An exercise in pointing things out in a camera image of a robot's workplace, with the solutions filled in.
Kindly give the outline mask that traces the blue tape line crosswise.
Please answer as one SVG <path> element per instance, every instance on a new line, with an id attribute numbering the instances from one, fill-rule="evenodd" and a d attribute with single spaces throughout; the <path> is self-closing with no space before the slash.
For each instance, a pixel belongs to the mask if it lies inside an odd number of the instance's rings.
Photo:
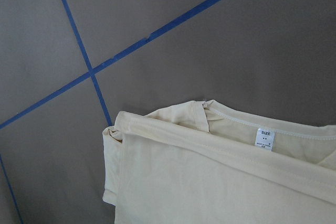
<path id="1" fill-rule="evenodd" d="M 171 20 L 167 24 L 163 25 L 159 29 L 150 33 L 148 37 L 142 38 L 139 41 L 133 43 L 132 45 L 128 46 L 127 48 L 123 49 L 113 57 L 109 58 L 108 60 L 102 62 L 101 64 L 97 65 L 96 67 L 88 68 L 88 71 L 76 79 L 70 81 L 68 84 L 62 86 L 60 89 L 54 91 L 53 93 L 47 95 L 46 97 L 42 98 L 41 100 L 37 101 L 36 103 L 30 105 L 29 107 L 25 108 L 24 110 L 18 112 L 16 115 L 12 116 L 8 120 L 1 123 L 1 128 L 5 128 L 6 126 L 12 124 L 13 122 L 17 121 L 18 119 L 22 118 L 26 114 L 32 112 L 33 110 L 39 108 L 40 106 L 46 104 L 47 102 L 53 100 L 57 96 L 65 93 L 66 91 L 72 89 L 76 85 L 84 82 L 87 79 L 91 79 L 95 91 L 97 93 L 99 102 L 101 104 L 104 117 L 108 124 L 111 124 L 111 117 L 109 115 L 106 103 L 104 101 L 103 95 L 101 93 L 100 86 L 98 84 L 98 80 L 96 78 L 96 74 L 101 72 L 102 70 L 106 69 L 110 65 L 113 65 L 117 61 L 121 60 L 122 58 L 128 56 L 129 54 L 135 52 L 136 50 L 142 48 L 143 46 L 151 43 L 152 41 L 156 40 L 157 38 L 161 37 L 162 35 L 166 34 L 170 30 L 174 29 L 175 27 L 181 25 L 182 23 L 186 22 L 187 20 L 193 18 L 194 16 L 200 14 L 201 12 L 205 11 L 206 9 L 212 7 L 213 5 L 217 4 L 222 0 L 205 0 L 200 4 L 194 6 L 187 12 L 183 13 L 182 15 L 176 17 L 175 19 Z"/>

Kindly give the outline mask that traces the blue tape line side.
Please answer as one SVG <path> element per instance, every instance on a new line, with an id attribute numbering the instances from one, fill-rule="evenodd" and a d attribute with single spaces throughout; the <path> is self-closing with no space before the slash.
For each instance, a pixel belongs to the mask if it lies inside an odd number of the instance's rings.
<path id="1" fill-rule="evenodd" d="M 15 197 L 15 193 L 14 193 L 12 185 L 10 183 L 10 180 L 9 180 L 9 177 L 8 177 L 8 174 L 7 174 L 6 167 L 5 167 L 2 156 L 1 156 L 1 168 L 2 168 L 2 171 L 3 171 L 4 177 L 5 177 L 5 180 L 6 180 L 7 187 L 9 189 L 10 196 L 11 196 L 13 204 L 14 204 L 14 208 L 15 208 L 16 215 L 18 217 L 19 223 L 24 224 L 23 218 L 22 218 L 21 213 L 20 213 L 20 209 L 18 207 L 16 197 Z"/>

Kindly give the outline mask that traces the yellow long-sleeve printed shirt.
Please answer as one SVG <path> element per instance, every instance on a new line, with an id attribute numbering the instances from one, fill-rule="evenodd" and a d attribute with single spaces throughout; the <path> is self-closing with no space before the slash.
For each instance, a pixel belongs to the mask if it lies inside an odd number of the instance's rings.
<path id="1" fill-rule="evenodd" d="M 119 112 L 102 136 L 115 223 L 335 223 L 333 125 L 210 100 Z"/>

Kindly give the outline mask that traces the blue tape line lengthwise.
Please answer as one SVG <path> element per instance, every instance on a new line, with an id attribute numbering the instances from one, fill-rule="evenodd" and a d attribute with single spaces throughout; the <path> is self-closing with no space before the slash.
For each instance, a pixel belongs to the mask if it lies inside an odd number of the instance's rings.
<path id="1" fill-rule="evenodd" d="M 79 46 L 79 49 L 80 49 L 80 52 L 82 54 L 82 57 L 85 61 L 85 64 L 86 64 L 86 67 L 87 67 L 87 70 L 88 70 L 88 73 L 89 73 L 89 76 L 90 76 L 90 79 L 92 81 L 92 84 L 95 88 L 95 92 L 97 94 L 97 97 L 99 99 L 99 102 L 100 102 L 100 105 L 101 105 L 101 108 L 102 108 L 102 111 L 104 113 L 104 117 L 106 119 L 106 122 L 107 122 L 107 125 L 108 126 L 111 126 L 112 125 L 112 120 L 111 120 L 111 116 L 109 114 L 109 111 L 108 111 L 108 108 L 107 108 L 107 105 L 105 103 L 105 100 L 103 98 L 103 95 L 102 95 L 102 92 L 101 92 L 101 89 L 99 87 L 99 84 L 98 84 L 98 80 L 95 76 L 95 73 L 93 71 L 93 67 L 92 67 L 92 64 L 90 62 L 90 59 L 88 57 L 88 54 L 87 54 L 87 51 L 85 49 L 85 46 L 82 42 L 82 39 L 81 39 L 81 36 L 79 34 L 79 31 L 78 31 L 78 28 L 76 26 L 76 22 L 73 18 L 73 15 L 71 13 L 71 10 L 70 10 L 70 7 L 68 5 L 68 2 L 67 0 L 61 0 L 62 1 L 62 4 L 64 6 L 64 9 L 65 9 L 65 12 L 67 14 L 67 17 L 68 17 L 68 20 L 69 20 L 69 23 L 70 23 L 70 26 L 71 26 L 71 29 L 72 29 L 72 32 L 76 38 L 76 41 L 77 41 L 77 44 Z"/>

